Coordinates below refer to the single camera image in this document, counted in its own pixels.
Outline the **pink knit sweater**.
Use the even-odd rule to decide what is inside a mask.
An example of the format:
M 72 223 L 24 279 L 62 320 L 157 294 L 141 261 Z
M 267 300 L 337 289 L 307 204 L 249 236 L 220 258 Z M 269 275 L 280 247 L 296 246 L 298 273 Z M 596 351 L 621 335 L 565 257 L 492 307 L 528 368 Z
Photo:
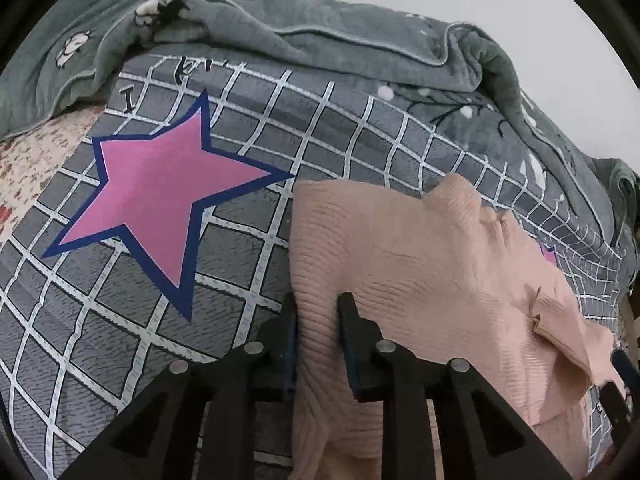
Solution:
M 456 174 L 421 198 L 349 180 L 294 188 L 290 274 L 299 316 L 293 477 L 375 479 L 382 408 L 356 402 L 336 300 L 418 358 L 469 361 L 576 479 L 586 393 L 617 382 L 612 332 L 586 320 L 563 272 L 510 211 Z

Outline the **grey grid star bedsheet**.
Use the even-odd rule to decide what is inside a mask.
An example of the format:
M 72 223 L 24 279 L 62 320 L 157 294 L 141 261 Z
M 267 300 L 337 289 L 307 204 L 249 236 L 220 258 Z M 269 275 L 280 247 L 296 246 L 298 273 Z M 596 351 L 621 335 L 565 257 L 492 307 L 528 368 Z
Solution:
M 321 70 L 228 54 L 145 53 L 1 252 L 1 445 L 31 479 L 64 471 L 172 362 L 207 364 L 256 339 L 293 295 L 300 181 L 421 198 L 456 174 L 510 211 L 610 329 L 617 233 L 564 186 L 480 92 L 368 93 Z M 259 402 L 256 479 L 293 477 L 295 393 Z M 588 465 L 611 423 L 586 393 Z

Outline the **floral pattern bedsheet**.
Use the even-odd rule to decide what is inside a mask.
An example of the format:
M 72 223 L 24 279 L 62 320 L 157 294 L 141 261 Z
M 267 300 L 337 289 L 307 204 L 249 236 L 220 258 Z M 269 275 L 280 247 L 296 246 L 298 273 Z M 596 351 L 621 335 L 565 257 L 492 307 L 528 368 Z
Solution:
M 86 105 L 1 142 L 1 245 L 104 110 Z

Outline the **grey-green fleece blanket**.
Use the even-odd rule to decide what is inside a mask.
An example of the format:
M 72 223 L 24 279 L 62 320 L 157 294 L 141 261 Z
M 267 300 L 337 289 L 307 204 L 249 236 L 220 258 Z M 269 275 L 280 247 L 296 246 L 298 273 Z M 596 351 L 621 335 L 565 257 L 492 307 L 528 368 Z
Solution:
M 480 28 L 335 0 L 58 0 L 1 76 L 1 133 L 17 136 L 90 98 L 134 47 L 250 52 L 350 80 L 389 84 L 426 115 L 421 89 L 480 92 L 606 234 L 639 227 L 639 178 L 576 148 L 522 91 Z

